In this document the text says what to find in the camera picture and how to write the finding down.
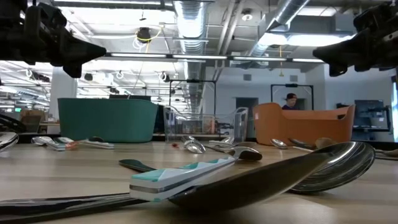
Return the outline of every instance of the white wall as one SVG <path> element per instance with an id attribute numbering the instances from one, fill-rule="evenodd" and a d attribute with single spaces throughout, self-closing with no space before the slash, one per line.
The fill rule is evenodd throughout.
<path id="1" fill-rule="evenodd" d="M 355 72 L 350 67 L 346 74 L 329 77 L 329 67 L 320 65 L 306 73 L 308 84 L 314 85 L 315 109 L 332 110 L 337 103 L 352 105 L 355 100 L 383 100 L 391 105 L 392 83 L 390 76 L 395 71 L 380 72 L 370 69 L 367 72 Z M 373 120 L 373 125 L 386 127 L 386 121 Z M 378 141 L 393 141 L 389 133 L 376 133 Z"/>
<path id="2" fill-rule="evenodd" d="M 213 76 L 214 69 L 206 69 L 207 79 Z M 251 74 L 251 81 L 244 81 L 243 74 Z M 283 69 L 284 76 L 280 76 L 280 69 L 269 71 L 268 69 L 224 68 L 217 82 L 216 114 L 228 114 L 236 109 L 236 98 L 259 98 L 259 103 L 271 102 L 271 84 L 286 84 L 290 82 L 290 75 L 298 75 L 298 84 L 305 84 L 305 74 L 299 69 Z M 274 101 L 285 104 L 284 98 L 288 93 L 295 93 L 299 98 L 306 98 L 310 107 L 311 96 L 302 88 L 286 88 L 275 86 Z M 205 88 L 203 113 L 213 114 L 214 92 Z"/>

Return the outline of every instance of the black handle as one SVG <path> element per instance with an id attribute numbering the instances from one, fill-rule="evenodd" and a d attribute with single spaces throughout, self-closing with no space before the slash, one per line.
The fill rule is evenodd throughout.
<path id="1" fill-rule="evenodd" d="M 138 171 L 138 172 L 149 172 L 156 170 L 155 168 L 144 165 L 142 162 L 135 159 L 122 159 L 119 161 L 119 165 L 126 168 Z"/>
<path id="2" fill-rule="evenodd" d="M 304 149 L 311 149 L 311 150 L 317 149 L 316 146 L 307 144 L 307 143 L 302 142 L 302 141 L 299 141 L 299 140 L 297 140 L 297 139 L 291 139 L 291 138 L 289 138 L 289 141 L 290 141 L 291 143 L 295 144 L 296 146 L 302 147 L 302 148 L 304 148 Z"/>

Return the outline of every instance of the computer monitor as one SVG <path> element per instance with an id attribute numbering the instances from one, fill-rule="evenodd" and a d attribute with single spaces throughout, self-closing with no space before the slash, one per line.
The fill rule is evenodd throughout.
<path id="1" fill-rule="evenodd" d="M 382 100 L 355 100 L 356 118 L 384 118 Z"/>

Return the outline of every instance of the workbench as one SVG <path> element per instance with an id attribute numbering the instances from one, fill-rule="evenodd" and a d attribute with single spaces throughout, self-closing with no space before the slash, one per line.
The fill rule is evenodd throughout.
<path id="1" fill-rule="evenodd" d="M 297 149 L 279 150 L 250 144 L 263 154 L 261 162 L 239 161 L 216 174 L 213 180 L 306 153 Z M 192 154 L 164 142 L 117 144 L 114 150 L 81 147 L 65 152 L 18 144 L 0 153 L 0 200 L 128 192 L 130 177 L 136 172 L 119 166 L 120 159 L 137 159 L 148 166 L 162 168 L 223 156 L 211 150 L 205 154 Z M 358 180 L 327 192 L 312 196 L 285 193 L 265 202 L 217 214 L 187 213 L 163 201 L 46 223 L 396 224 L 398 162 L 376 160 Z"/>

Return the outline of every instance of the green plastic bin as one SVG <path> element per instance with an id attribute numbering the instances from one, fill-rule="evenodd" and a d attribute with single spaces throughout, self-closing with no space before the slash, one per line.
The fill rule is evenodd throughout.
<path id="1" fill-rule="evenodd" d="M 59 98 L 61 135 L 92 136 L 106 142 L 139 143 L 152 139 L 157 105 L 146 100 Z"/>

